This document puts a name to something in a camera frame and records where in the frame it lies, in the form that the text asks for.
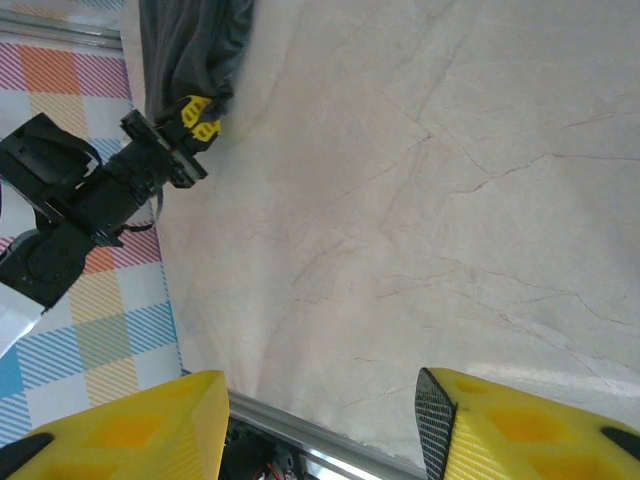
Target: red wire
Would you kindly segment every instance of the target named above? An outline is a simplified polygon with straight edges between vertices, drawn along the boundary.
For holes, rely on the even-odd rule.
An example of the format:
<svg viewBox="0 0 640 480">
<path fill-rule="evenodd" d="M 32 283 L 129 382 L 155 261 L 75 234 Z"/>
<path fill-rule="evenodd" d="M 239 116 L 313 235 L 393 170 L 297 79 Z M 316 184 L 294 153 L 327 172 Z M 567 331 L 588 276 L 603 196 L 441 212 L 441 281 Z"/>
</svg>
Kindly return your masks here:
<svg viewBox="0 0 640 480">
<path fill-rule="evenodd" d="M 264 467 L 261 467 L 258 469 L 258 471 L 256 473 L 253 474 L 253 480 L 258 480 L 258 477 L 260 477 L 260 475 L 262 474 L 262 472 L 264 472 Z"/>
<path fill-rule="evenodd" d="M 278 475 L 275 471 L 275 469 L 273 468 L 273 465 L 271 465 L 270 463 L 267 463 L 267 467 L 269 467 L 269 470 L 271 470 L 271 474 L 273 475 L 273 478 L 275 480 L 280 480 L 280 475 Z M 258 480 L 258 478 L 260 477 L 260 475 L 266 470 L 265 467 L 259 468 L 258 471 L 253 475 L 253 480 Z"/>
<path fill-rule="evenodd" d="M 273 469 L 273 466 L 270 463 L 267 463 L 267 467 L 269 467 L 269 470 L 271 470 L 271 473 L 273 473 L 273 478 L 275 478 L 276 480 L 280 480 L 280 475 L 276 473 L 276 471 Z"/>
</svg>

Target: metal rail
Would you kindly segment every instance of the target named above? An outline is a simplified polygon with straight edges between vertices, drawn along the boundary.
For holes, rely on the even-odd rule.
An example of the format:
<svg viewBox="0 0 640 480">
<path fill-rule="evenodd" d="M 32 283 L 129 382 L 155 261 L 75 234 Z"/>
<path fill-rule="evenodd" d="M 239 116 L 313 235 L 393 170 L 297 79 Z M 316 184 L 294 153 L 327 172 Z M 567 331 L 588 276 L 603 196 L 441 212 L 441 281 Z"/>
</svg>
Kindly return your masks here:
<svg viewBox="0 0 640 480">
<path fill-rule="evenodd" d="M 0 10 L 0 32 L 109 50 L 122 50 L 120 33 L 116 30 L 8 10 Z"/>
<path fill-rule="evenodd" d="M 318 425 L 229 391 L 231 417 L 304 452 L 316 465 L 358 480 L 423 480 L 424 469 L 338 435 Z"/>
</svg>

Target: black mesh pad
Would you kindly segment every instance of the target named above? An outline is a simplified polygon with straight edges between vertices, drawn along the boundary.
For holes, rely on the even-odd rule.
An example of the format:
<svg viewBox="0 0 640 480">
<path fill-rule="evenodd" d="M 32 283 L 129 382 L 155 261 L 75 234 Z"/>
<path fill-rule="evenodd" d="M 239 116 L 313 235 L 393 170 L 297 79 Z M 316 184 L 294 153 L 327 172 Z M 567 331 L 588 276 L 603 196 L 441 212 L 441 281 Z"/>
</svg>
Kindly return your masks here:
<svg viewBox="0 0 640 480">
<path fill-rule="evenodd" d="M 428 480 L 442 480 L 447 468 L 456 405 L 426 368 L 416 387 L 416 422 Z"/>
</svg>

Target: marble veining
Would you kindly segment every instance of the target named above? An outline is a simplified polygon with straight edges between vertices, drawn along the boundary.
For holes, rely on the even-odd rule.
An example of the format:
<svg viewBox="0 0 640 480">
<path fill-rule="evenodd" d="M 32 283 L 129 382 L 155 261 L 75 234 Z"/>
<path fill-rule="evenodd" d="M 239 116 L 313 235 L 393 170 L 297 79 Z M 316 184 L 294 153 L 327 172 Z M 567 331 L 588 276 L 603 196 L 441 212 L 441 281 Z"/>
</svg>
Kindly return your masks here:
<svg viewBox="0 0 640 480">
<path fill-rule="evenodd" d="M 639 111 L 632 0 L 257 2 L 160 222 L 185 367 L 415 462 L 421 366 L 640 428 Z"/>
</svg>

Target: blue striped pattern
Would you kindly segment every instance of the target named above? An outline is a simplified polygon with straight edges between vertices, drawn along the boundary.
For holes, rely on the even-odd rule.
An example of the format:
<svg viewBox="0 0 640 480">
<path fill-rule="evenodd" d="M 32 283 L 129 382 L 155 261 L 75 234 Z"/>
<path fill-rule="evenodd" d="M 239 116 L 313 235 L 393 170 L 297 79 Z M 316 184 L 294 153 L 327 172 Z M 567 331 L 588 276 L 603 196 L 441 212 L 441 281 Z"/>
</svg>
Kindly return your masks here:
<svg viewBox="0 0 640 480">
<path fill-rule="evenodd" d="M 177 342 L 169 302 L 126 312 L 124 316 L 134 354 Z"/>
<path fill-rule="evenodd" d="M 127 324 L 122 315 L 81 323 L 75 328 L 85 370 L 132 355 L 127 338 Z"/>
<path fill-rule="evenodd" d="M 164 285 L 164 292 L 167 298 L 171 298 L 169 295 L 169 282 L 167 282 L 167 273 L 164 271 L 164 263 L 162 263 L 162 253 L 160 253 L 160 271 L 162 273 L 162 284 Z M 167 302 L 167 306 L 169 308 L 169 315 L 171 315 L 171 328 L 173 329 L 173 338 L 175 338 L 175 342 L 178 342 L 178 332 L 176 330 L 176 320 L 173 317 L 173 307 L 171 306 L 171 302 Z M 178 348 L 178 360 L 180 361 L 180 368 L 184 366 L 184 362 L 182 361 L 182 353 L 180 352 L 180 348 Z"/>
<path fill-rule="evenodd" d="M 113 138 L 90 138 L 89 143 L 98 150 L 100 158 L 102 158 L 104 163 L 109 160 L 111 155 L 122 150 L 122 143 L 120 140 L 115 140 Z"/>
<path fill-rule="evenodd" d="M 29 407 L 24 393 L 0 399 L 0 445 L 15 442 L 31 430 Z"/>
<path fill-rule="evenodd" d="M 109 10 L 119 12 L 124 6 L 125 0 L 80 0 L 80 3 L 96 10 Z"/>
<path fill-rule="evenodd" d="M 25 388 L 66 378 L 82 371 L 74 327 L 22 338 L 17 344 Z"/>
<path fill-rule="evenodd" d="M 14 345 L 0 358 L 0 397 L 8 397 L 24 390 L 18 350 Z"/>
</svg>

